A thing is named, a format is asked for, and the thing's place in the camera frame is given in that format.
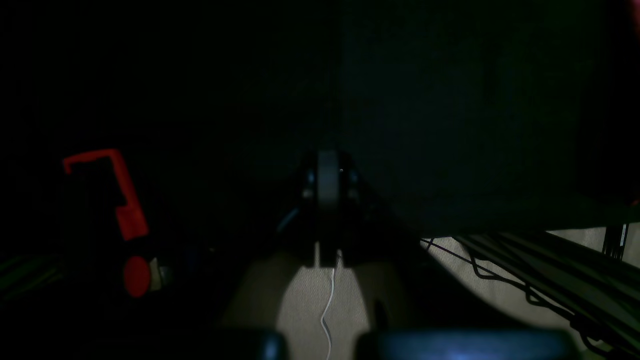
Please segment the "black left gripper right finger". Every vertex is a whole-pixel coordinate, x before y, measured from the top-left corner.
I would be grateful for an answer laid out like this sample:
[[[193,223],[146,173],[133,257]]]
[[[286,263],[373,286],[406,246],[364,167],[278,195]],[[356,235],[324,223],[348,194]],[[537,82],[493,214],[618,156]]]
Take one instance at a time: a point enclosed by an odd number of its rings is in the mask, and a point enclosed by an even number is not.
[[[356,360],[578,360],[563,330],[502,313],[464,287],[368,189],[354,162],[327,152],[327,248],[352,268],[371,329]]]

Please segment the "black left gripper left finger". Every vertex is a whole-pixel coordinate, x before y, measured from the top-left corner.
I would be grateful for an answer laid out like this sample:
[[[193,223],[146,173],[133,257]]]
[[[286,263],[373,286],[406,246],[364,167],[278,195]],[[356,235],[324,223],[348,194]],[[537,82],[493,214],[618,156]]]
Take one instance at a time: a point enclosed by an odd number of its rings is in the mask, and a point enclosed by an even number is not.
[[[215,249],[199,278],[199,309],[207,318],[202,346],[215,360],[286,360],[276,330],[282,300],[297,272],[329,263],[329,153],[271,198],[254,200],[237,235]]]

